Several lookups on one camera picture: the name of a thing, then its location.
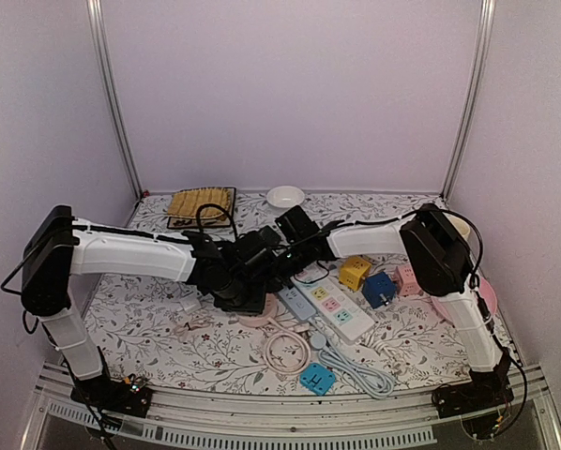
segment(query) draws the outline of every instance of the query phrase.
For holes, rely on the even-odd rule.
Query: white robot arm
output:
[[[69,275],[168,278],[211,293],[214,305],[223,310],[257,314],[264,307],[266,292],[281,289],[290,277],[317,260],[402,253],[410,257],[420,287],[446,307],[468,353],[473,381],[438,388],[440,414],[468,413],[502,404],[504,399],[511,401],[508,354],[493,340],[491,316],[471,288],[475,274],[471,274],[468,246],[436,207],[415,213],[413,219],[388,220],[391,223],[383,225],[337,221],[321,230],[301,208],[293,208],[277,219],[289,242],[288,248],[279,251],[281,238],[270,227],[248,232],[236,242],[214,241],[199,232],[185,232],[186,239],[177,239],[96,225],[75,219],[67,206],[57,206],[24,251],[23,306],[38,317],[65,356],[75,380],[75,399],[145,416],[150,390],[129,395],[126,385],[110,379],[99,348],[70,301]]]
[[[327,238],[335,256],[374,253],[407,254],[400,229],[409,220],[402,219],[387,225],[341,228]],[[477,372],[492,372],[502,357],[501,350],[492,339],[487,327],[488,318],[478,308],[477,292],[470,288],[470,276],[463,285],[463,292],[451,292],[438,297],[452,320],[468,354],[470,368]]]

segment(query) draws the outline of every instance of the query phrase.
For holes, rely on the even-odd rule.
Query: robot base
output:
[[[112,384],[113,392],[117,391],[125,394],[123,399],[110,404],[91,402],[89,400],[89,405],[112,413],[121,413],[141,418],[147,417],[147,412],[151,406],[151,397],[153,396],[153,391],[151,389],[144,387],[139,392],[135,393],[130,392],[129,386],[124,382],[112,382]],[[78,388],[72,390],[70,398],[73,401],[84,404],[83,395],[81,395]]]
[[[493,372],[470,371],[471,382],[439,386],[432,392],[432,404],[439,417],[452,417],[494,408],[511,402],[514,394],[508,381],[510,359],[504,349]]]
[[[247,293],[243,295],[243,303],[232,305],[223,299],[214,296],[214,307],[220,308],[224,312],[238,312],[241,314],[258,316],[264,312],[266,285],[256,284],[249,286]]]

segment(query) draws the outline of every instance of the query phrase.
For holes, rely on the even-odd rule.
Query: light blue power strip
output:
[[[300,322],[307,322],[315,316],[317,311],[310,301],[296,288],[284,288],[277,292],[277,296]]]

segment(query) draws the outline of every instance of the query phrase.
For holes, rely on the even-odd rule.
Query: power strip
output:
[[[277,292],[277,296],[300,323],[316,315],[316,309],[297,288],[284,288]]]
[[[324,274],[317,265],[310,265],[297,274],[293,282],[337,334],[353,344],[374,327],[374,320],[330,279],[325,278],[312,283]]]

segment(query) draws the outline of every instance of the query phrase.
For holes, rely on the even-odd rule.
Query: black mount bracket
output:
[[[98,410],[132,415],[134,417],[147,417],[153,391],[148,387],[142,387],[138,391],[133,391],[126,382],[112,380],[101,349],[99,349],[99,354],[103,364],[103,371],[98,377],[91,378],[90,380],[82,381],[73,378],[74,388],[70,398],[73,401],[88,404]]]
[[[443,419],[474,413],[503,405],[514,399],[508,380],[510,365],[508,350],[504,349],[502,352],[499,364],[492,372],[471,370],[471,382],[439,386],[432,391],[432,404],[437,408],[439,417]]]

